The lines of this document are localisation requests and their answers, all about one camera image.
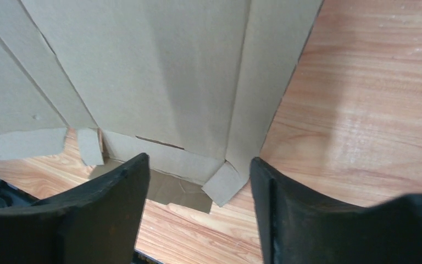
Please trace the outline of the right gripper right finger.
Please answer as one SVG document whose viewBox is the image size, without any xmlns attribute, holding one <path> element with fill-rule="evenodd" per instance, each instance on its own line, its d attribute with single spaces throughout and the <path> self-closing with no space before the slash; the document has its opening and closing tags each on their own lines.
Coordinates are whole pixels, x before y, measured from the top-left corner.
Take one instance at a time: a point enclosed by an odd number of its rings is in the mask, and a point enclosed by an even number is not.
<svg viewBox="0 0 422 264">
<path fill-rule="evenodd" d="M 360 207 L 258 157 L 249 175 L 265 263 L 422 263 L 422 194 Z"/>
</svg>

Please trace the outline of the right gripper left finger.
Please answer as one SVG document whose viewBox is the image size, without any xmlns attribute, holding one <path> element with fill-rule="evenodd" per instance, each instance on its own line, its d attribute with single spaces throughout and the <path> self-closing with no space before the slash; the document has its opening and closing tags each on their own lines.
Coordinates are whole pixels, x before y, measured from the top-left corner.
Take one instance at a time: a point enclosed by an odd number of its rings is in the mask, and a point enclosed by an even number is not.
<svg viewBox="0 0 422 264">
<path fill-rule="evenodd" d="M 141 153 L 30 206 L 0 208 L 0 263 L 148 263 L 135 244 L 149 180 Z"/>
</svg>

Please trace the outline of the cardboard box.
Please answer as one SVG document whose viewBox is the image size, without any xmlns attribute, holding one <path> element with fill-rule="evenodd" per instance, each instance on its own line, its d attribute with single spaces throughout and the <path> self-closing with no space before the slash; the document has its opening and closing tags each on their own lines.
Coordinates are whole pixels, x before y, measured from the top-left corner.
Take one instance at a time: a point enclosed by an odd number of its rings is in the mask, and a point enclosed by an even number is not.
<svg viewBox="0 0 422 264">
<path fill-rule="evenodd" d="M 149 155 L 149 199 L 248 182 L 321 1 L 0 1 L 0 161 Z"/>
</svg>

